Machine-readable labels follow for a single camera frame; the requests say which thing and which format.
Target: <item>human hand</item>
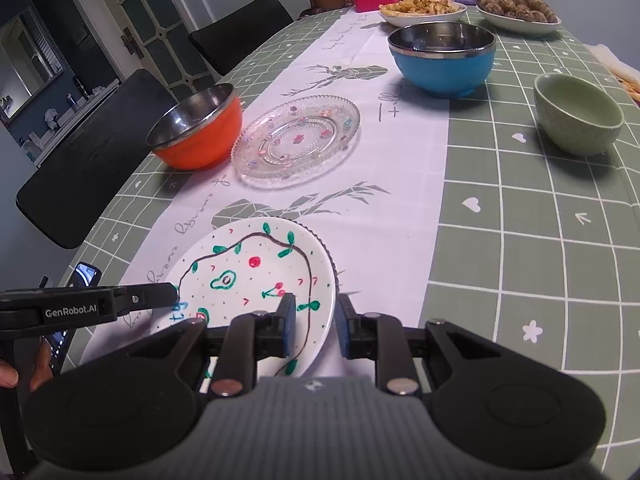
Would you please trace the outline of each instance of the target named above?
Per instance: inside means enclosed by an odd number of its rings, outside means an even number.
[[[29,381],[30,392],[34,392],[53,377],[53,372],[49,368],[50,361],[51,346],[43,339],[36,354],[33,375]],[[16,384],[18,384],[18,372],[0,359],[0,388],[15,388]]]

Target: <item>plate of fried food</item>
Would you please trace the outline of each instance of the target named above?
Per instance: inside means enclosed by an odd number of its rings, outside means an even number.
[[[544,36],[562,21],[544,0],[477,0],[478,10],[496,27],[526,36]]]
[[[380,5],[380,16],[395,27],[416,23],[458,22],[466,6],[453,0],[402,0],[397,4]]]

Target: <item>blue bowl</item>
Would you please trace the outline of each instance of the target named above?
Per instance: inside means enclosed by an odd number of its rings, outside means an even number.
[[[494,65],[495,36],[468,23],[410,25],[392,32],[388,41],[400,72],[444,99],[473,93]]]

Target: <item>door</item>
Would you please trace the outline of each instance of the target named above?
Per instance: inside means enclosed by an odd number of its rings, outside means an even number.
[[[171,0],[104,1],[125,46],[178,101],[214,84]]]

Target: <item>smartphone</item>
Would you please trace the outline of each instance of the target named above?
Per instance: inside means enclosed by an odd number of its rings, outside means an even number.
[[[102,272],[98,267],[86,264],[84,262],[78,262],[74,272],[71,273],[66,286],[72,287],[86,287],[97,286],[102,277]],[[75,329],[63,330],[54,332],[53,334],[45,336],[47,342],[51,345],[51,370],[56,376],[62,370],[62,365],[65,362],[66,353],[71,346],[71,340],[73,339]]]

